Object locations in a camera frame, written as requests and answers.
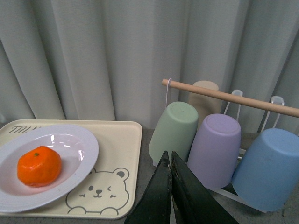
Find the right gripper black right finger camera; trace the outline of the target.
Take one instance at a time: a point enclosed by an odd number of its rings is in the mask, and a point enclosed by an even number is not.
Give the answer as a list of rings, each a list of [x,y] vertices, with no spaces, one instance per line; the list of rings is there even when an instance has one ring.
[[[238,223],[208,192],[179,155],[173,151],[172,195],[186,224]]]

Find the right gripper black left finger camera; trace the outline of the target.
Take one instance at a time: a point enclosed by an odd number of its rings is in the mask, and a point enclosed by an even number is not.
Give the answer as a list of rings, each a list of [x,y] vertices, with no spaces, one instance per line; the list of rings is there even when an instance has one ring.
[[[169,155],[164,151],[143,196],[124,223],[168,224],[171,214],[171,182]]]

